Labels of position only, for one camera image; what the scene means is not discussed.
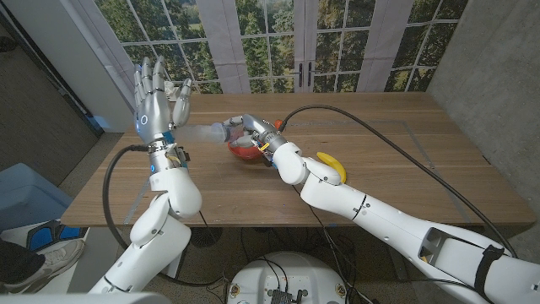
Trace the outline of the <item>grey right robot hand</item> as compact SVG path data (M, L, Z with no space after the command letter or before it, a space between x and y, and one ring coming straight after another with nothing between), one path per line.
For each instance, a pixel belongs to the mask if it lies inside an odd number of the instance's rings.
M228 143L229 150L243 160L260 160L264 158L267 166L273 162L273 154L287 140L268 121L243 114L224 121L231 128L232 134Z

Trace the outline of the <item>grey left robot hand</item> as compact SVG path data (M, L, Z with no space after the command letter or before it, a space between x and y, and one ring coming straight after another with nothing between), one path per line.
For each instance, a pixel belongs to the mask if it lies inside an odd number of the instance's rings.
M153 173L181 167L172 131L184 126L190 115L192 80L186 79L176 98L175 107L165 93L165 59L160 56L155 64L145 57L135 74L134 125L138 136L148 146L150 170Z

